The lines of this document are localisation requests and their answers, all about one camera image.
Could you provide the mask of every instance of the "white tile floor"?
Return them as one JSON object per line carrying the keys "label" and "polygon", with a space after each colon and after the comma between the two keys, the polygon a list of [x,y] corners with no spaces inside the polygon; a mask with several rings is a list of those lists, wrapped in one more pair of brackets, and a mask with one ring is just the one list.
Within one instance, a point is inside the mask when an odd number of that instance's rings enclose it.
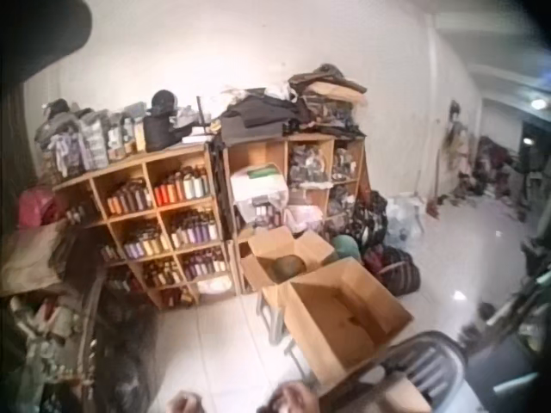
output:
{"label": "white tile floor", "polygon": [[[427,218],[425,234],[410,248],[422,286],[402,299],[415,321],[398,341],[423,330],[456,338],[481,299],[503,301],[523,275],[519,243],[526,231],[495,200],[476,208],[445,206],[438,221]],[[465,299],[454,300],[456,291]],[[150,412],[164,411],[179,390],[202,395],[208,413],[254,412],[280,382],[299,379],[298,369],[283,355],[288,339],[270,346],[255,309],[256,295],[247,295],[163,314],[153,363],[158,392]],[[478,408],[464,384],[449,413]]]}

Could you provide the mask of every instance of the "open cardboard box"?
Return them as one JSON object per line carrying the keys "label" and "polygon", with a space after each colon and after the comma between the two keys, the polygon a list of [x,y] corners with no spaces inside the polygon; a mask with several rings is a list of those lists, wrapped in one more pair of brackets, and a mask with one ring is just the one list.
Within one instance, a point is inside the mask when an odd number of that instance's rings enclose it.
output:
{"label": "open cardboard box", "polygon": [[313,231],[306,231],[294,239],[286,226],[260,232],[249,239],[252,254],[241,260],[245,277],[255,291],[263,292],[272,307],[279,307],[278,285],[271,274],[272,262],[282,256],[294,254],[306,265],[306,273],[320,268],[334,259],[335,250],[322,237]]}
{"label": "open cardboard box", "polygon": [[367,364],[412,320],[353,258],[281,284],[278,299],[286,327],[322,385]]}

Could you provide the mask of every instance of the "shelf compartment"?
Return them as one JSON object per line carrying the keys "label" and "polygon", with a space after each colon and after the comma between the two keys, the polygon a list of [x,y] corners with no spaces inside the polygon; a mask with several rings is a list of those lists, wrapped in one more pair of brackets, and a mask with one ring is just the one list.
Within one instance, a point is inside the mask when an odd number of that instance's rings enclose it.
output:
{"label": "shelf compartment", "polygon": [[[339,211],[338,213],[333,213],[332,215],[329,214],[329,205],[331,203],[331,195],[333,194],[333,192],[337,191],[337,189],[339,187],[345,187],[348,194],[350,195],[354,195],[355,196],[355,199],[354,199],[354,203],[352,204],[351,207],[345,209],[345,210],[342,210],[342,211]],[[333,219],[333,218],[336,218],[338,215],[343,215],[345,213],[347,213],[347,211],[351,211],[353,208],[354,208],[354,205],[356,204],[356,181],[353,181],[353,182],[349,182],[349,183],[343,183],[343,184],[336,184],[330,191],[329,191],[329,194],[328,194],[328,200],[327,200],[327,218],[330,218],[330,219]]]}
{"label": "shelf compartment", "polygon": [[188,287],[170,287],[160,291],[165,310],[190,308],[196,304],[195,295]]}
{"label": "shelf compartment", "polygon": [[202,204],[209,204],[209,203],[212,203],[213,202],[213,196],[212,195],[207,195],[207,196],[203,196],[201,198],[194,198],[193,200],[184,200],[182,202],[176,202],[174,204],[168,204],[168,205],[163,205],[163,206],[159,206],[157,208],[157,210],[160,212],[160,213],[164,213],[164,212],[167,212],[167,211],[172,211],[174,209],[180,209],[180,208],[185,208],[185,207],[195,207],[195,206],[199,206],[199,205],[202,205]]}
{"label": "shelf compartment", "polygon": [[[333,173],[335,172],[336,168],[336,156],[337,151],[345,149],[352,157],[352,162],[355,164],[355,168],[353,173],[346,174],[347,178],[343,181],[339,181],[337,179],[333,178]],[[335,141],[335,149],[334,149],[334,157],[332,160],[332,169],[331,169],[331,180],[334,183],[350,183],[350,182],[357,182],[358,177],[360,175],[360,169],[362,166],[364,157],[364,142],[362,139],[358,140],[336,140]]]}
{"label": "shelf compartment", "polygon": [[250,142],[230,146],[228,163],[230,176],[248,166],[273,163],[283,173],[287,173],[287,142],[270,140],[267,142]]}
{"label": "shelf compartment", "polygon": [[[126,169],[122,170],[115,170],[111,173],[98,176],[94,178],[94,184],[96,185],[97,194],[99,197],[99,201],[102,204],[103,211],[105,211],[106,216],[109,219],[124,219],[126,215],[132,215],[132,214],[140,214],[140,213],[147,213],[146,210],[139,210],[138,209],[138,203],[134,199],[130,200],[131,204],[127,205],[127,209],[131,210],[131,206],[134,205],[134,211],[130,213],[111,213],[109,208],[108,199],[112,198],[114,192],[123,186],[124,184],[139,180],[140,182],[143,182],[140,186],[143,187],[143,190],[147,190],[146,186],[146,180],[144,177],[144,170],[141,166],[141,164],[136,164],[133,166],[129,166]],[[119,206],[120,210],[124,211],[122,207],[122,202],[119,200]]]}
{"label": "shelf compartment", "polygon": [[56,199],[64,209],[65,217],[77,228],[90,228],[102,221],[90,181],[60,189]]}

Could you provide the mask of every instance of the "white wall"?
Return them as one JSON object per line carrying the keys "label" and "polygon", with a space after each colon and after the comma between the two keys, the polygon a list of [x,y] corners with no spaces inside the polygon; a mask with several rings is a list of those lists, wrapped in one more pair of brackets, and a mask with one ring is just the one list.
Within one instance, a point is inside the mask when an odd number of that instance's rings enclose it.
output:
{"label": "white wall", "polygon": [[480,135],[486,135],[494,142],[518,151],[523,133],[523,115],[514,108],[485,102],[482,110]]}
{"label": "white wall", "polygon": [[116,110],[169,89],[180,103],[194,102],[227,86],[264,86],[333,63],[368,88],[368,106],[356,119],[368,135],[372,187],[392,195],[414,190],[421,164],[419,187],[428,191],[434,182],[436,159],[427,154],[436,154],[433,129],[441,132],[450,98],[469,117],[480,105],[464,67],[437,37],[443,75],[431,93],[427,21],[405,0],[89,4],[86,46],[26,83],[31,134],[42,122],[37,108],[60,96],[81,108]]}

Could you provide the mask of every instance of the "ceiling light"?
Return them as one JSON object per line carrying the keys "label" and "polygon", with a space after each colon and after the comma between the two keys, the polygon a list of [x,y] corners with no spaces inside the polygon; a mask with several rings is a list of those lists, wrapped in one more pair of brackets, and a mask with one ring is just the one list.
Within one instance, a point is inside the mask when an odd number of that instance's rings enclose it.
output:
{"label": "ceiling light", "polygon": [[534,101],[532,101],[531,105],[532,108],[534,108],[535,110],[542,110],[548,106],[548,103],[545,102],[543,99],[535,99]]}
{"label": "ceiling light", "polygon": [[467,296],[459,290],[456,290],[453,296],[455,301],[465,301]]}

